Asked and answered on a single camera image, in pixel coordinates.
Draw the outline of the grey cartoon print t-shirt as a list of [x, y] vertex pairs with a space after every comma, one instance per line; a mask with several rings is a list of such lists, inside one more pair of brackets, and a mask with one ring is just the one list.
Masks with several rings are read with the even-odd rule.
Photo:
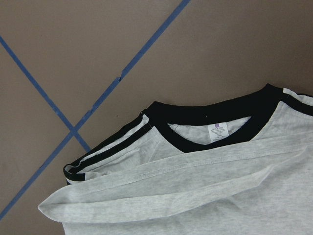
[[154, 102], [63, 171], [38, 209], [67, 235], [310, 235], [313, 98]]

